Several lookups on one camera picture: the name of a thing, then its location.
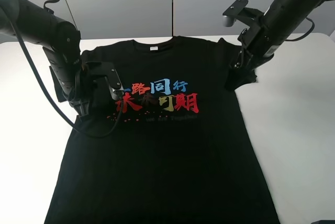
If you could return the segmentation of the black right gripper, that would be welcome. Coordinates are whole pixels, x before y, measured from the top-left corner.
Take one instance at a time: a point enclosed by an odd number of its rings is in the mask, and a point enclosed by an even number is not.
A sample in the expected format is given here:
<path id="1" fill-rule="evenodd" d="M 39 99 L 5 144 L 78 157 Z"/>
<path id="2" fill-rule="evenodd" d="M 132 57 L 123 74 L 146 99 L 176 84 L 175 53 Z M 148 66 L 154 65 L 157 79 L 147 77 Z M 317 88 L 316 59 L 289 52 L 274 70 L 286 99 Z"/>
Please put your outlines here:
<path id="1" fill-rule="evenodd" d="M 282 44 L 282 25 L 278 16 L 237 16 L 236 20 L 248 26 L 238 40 L 241 50 L 235 64 L 229 70 L 225 89 L 235 91 L 251 83 L 251 71 L 263 65 Z"/>

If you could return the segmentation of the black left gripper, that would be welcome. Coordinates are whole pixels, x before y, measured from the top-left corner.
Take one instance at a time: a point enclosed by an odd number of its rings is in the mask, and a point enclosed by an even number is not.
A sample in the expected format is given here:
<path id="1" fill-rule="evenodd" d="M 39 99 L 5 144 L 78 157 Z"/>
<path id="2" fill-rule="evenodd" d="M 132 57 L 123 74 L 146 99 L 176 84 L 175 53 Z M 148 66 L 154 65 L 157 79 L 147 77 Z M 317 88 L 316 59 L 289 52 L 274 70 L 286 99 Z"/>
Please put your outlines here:
<path id="1" fill-rule="evenodd" d="M 92 102 L 92 78 L 88 66 L 82 62 L 80 48 L 56 50 L 44 47 L 43 51 L 63 97 L 70 102 L 81 121 L 87 119 Z"/>

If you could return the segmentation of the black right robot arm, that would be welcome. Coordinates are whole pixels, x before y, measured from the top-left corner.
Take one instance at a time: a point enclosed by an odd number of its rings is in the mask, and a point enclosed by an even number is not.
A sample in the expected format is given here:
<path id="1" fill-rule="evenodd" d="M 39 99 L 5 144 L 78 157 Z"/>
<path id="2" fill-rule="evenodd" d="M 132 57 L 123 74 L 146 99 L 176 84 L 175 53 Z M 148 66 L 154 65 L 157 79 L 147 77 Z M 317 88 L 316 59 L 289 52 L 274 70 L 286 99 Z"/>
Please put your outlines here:
<path id="1" fill-rule="evenodd" d="M 249 0 L 236 0 L 223 12 L 224 26 L 235 21 L 247 26 L 238 36 L 241 49 L 231 64 L 226 89 L 256 81 L 255 69 L 269 62 L 283 42 L 321 4 L 332 0 L 274 0 L 266 12 L 248 8 Z"/>

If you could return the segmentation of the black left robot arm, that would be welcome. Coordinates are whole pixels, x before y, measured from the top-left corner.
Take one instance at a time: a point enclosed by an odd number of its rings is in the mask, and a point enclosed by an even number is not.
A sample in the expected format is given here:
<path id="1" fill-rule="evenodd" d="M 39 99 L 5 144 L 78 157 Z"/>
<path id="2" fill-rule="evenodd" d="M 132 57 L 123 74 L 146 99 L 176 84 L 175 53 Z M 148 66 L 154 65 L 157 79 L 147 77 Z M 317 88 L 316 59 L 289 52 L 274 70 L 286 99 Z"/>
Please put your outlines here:
<path id="1" fill-rule="evenodd" d="M 82 60 L 80 32 L 69 21 L 55 16 L 29 0 L 1 0 L 1 33 L 16 36 L 14 22 L 21 38 L 43 47 L 54 77 L 62 89 L 61 95 L 79 116 L 88 115 L 90 100 L 80 87 Z"/>

